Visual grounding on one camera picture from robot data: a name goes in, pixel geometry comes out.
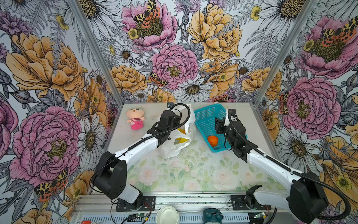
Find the orange fruit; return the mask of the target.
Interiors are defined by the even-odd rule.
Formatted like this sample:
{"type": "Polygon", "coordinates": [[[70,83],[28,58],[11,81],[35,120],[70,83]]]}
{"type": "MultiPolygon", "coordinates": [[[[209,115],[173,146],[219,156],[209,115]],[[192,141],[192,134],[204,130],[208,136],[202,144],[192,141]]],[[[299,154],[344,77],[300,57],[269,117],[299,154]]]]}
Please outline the orange fruit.
{"type": "Polygon", "coordinates": [[[208,136],[207,140],[211,147],[216,147],[219,143],[219,139],[215,135],[208,136]]]}

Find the white translucent plastic bag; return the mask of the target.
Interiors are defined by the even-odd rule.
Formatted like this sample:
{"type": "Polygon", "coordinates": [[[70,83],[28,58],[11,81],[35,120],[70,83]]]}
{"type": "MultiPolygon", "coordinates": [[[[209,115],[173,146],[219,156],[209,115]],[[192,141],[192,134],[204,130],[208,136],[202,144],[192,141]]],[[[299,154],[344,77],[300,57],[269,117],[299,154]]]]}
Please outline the white translucent plastic bag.
{"type": "Polygon", "coordinates": [[[169,137],[171,139],[167,140],[165,143],[163,143],[158,149],[160,155],[166,159],[176,157],[181,152],[181,150],[183,148],[189,146],[191,141],[194,139],[194,134],[196,132],[195,113],[191,107],[191,104],[187,104],[187,106],[190,109],[189,119],[184,125],[182,125],[179,128],[185,130],[188,141],[185,143],[181,143],[181,144],[174,144],[175,140],[177,138],[180,138],[180,137],[185,138],[186,136],[184,134],[182,134],[180,131],[178,131],[178,129],[172,131],[171,134],[169,135],[169,137]]]}

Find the yellow banana fruit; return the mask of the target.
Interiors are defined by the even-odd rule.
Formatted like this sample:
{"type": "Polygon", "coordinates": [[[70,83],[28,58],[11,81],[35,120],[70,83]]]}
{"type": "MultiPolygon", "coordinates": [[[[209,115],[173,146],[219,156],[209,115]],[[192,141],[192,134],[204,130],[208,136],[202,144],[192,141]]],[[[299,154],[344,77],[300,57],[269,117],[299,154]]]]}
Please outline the yellow banana fruit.
{"type": "Polygon", "coordinates": [[[181,132],[182,134],[184,134],[186,137],[185,137],[185,138],[182,138],[182,137],[177,138],[177,139],[175,140],[175,143],[174,143],[174,144],[181,144],[181,143],[187,142],[187,141],[188,141],[188,138],[187,138],[187,135],[186,135],[185,130],[184,130],[184,129],[181,129],[181,128],[178,128],[178,131],[180,131],[180,132],[181,132]]]}

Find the teal plastic mesh basket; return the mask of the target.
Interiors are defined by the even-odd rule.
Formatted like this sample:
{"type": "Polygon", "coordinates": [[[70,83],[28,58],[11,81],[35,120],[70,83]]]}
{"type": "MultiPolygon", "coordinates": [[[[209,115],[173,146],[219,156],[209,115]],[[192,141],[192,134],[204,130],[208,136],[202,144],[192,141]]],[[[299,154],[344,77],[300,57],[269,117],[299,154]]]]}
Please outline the teal plastic mesh basket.
{"type": "Polygon", "coordinates": [[[229,121],[238,119],[235,109],[225,109],[221,104],[213,104],[195,110],[195,124],[205,142],[209,145],[209,149],[214,152],[221,152],[224,150],[231,151],[231,146],[226,143],[224,146],[224,134],[217,134],[215,131],[215,118],[228,119],[229,121]],[[219,139],[216,147],[211,147],[208,143],[208,136],[215,135],[219,139]]]}

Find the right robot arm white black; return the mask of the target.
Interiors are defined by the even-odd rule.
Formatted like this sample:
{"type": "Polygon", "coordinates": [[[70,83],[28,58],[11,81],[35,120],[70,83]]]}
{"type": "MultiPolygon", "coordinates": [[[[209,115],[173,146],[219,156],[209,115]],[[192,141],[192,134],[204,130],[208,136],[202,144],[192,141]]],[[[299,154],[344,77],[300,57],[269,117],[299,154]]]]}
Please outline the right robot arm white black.
{"type": "Polygon", "coordinates": [[[318,179],[292,169],[246,140],[239,120],[215,118],[215,131],[224,135],[224,142],[231,146],[238,158],[258,167],[286,189],[286,192],[280,192],[256,184],[246,191],[245,200],[249,208],[270,205],[287,210],[304,223],[311,223],[326,209],[328,201],[323,187],[317,184],[318,179]]]}

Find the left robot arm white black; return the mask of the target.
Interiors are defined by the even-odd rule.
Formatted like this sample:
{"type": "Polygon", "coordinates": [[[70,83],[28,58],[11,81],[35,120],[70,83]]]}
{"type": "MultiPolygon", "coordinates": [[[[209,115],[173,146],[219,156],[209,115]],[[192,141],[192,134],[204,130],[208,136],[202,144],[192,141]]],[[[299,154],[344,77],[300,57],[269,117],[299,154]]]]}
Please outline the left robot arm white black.
{"type": "Polygon", "coordinates": [[[159,121],[137,142],[116,153],[105,152],[97,165],[90,183],[109,199],[119,198],[130,204],[142,203],[142,192],[127,184],[128,168],[148,152],[157,149],[170,139],[172,131],[183,126],[190,118],[188,113],[183,122],[182,115],[165,110],[159,121]]]}

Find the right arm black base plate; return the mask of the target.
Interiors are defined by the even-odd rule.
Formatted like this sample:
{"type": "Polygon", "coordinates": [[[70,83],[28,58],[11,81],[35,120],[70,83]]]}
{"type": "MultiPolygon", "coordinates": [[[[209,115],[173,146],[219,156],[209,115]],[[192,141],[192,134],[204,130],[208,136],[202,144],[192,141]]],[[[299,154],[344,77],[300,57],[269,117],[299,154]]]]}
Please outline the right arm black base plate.
{"type": "Polygon", "coordinates": [[[270,211],[270,205],[259,204],[254,197],[256,190],[261,188],[261,185],[254,185],[249,188],[245,194],[241,195],[231,195],[230,200],[227,203],[229,207],[232,207],[234,211],[254,211],[254,210],[264,210],[270,211]]]}

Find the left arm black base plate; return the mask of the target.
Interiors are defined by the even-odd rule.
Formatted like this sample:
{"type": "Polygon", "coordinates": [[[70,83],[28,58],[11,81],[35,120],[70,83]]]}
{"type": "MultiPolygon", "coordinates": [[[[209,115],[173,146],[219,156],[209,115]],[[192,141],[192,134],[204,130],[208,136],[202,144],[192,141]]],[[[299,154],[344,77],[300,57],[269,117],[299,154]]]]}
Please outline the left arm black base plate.
{"type": "Polygon", "coordinates": [[[156,196],[141,196],[134,203],[119,199],[116,206],[117,212],[153,212],[155,210],[156,196]]]}

